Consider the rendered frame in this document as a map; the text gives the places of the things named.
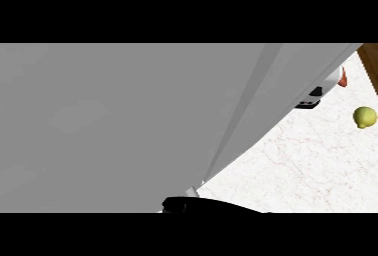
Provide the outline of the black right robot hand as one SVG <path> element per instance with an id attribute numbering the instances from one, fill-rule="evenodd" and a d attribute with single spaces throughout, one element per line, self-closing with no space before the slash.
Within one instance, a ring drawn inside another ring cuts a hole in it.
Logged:
<path id="1" fill-rule="evenodd" d="M 168 197 L 162 202 L 163 213 L 255 213 L 231 203 L 197 197 Z"/>

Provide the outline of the large flat grey cabinet door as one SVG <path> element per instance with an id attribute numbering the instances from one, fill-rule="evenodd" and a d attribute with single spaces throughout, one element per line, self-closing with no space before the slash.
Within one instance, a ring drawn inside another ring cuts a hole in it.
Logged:
<path id="1" fill-rule="evenodd" d="M 0 212 L 153 212 L 262 138 L 354 43 L 0 44 Z"/>

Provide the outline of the brown wooden cabinet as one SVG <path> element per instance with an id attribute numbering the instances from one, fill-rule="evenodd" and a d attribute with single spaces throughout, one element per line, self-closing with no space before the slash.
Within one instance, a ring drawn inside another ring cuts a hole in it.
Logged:
<path id="1" fill-rule="evenodd" d="M 364 43 L 357 49 L 357 54 L 378 94 L 378 43 Z"/>

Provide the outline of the white bottle with black base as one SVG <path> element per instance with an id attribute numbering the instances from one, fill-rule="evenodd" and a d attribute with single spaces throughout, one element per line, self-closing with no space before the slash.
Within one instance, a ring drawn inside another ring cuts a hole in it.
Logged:
<path id="1" fill-rule="evenodd" d="M 312 109 L 318 105 L 321 97 L 327 94 L 330 89 L 337 85 L 340 78 L 342 78 L 342 67 L 337 67 L 334 71 L 329 74 L 323 82 L 315 86 L 312 91 L 308 93 L 305 98 L 299 101 L 295 108 Z"/>

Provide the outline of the yellow-green lemon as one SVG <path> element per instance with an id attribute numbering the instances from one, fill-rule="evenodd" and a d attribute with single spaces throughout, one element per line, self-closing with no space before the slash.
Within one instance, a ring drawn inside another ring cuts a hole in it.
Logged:
<path id="1" fill-rule="evenodd" d="M 370 107 L 361 106 L 352 112 L 352 120 L 360 129 L 370 127 L 378 120 L 378 115 Z"/>

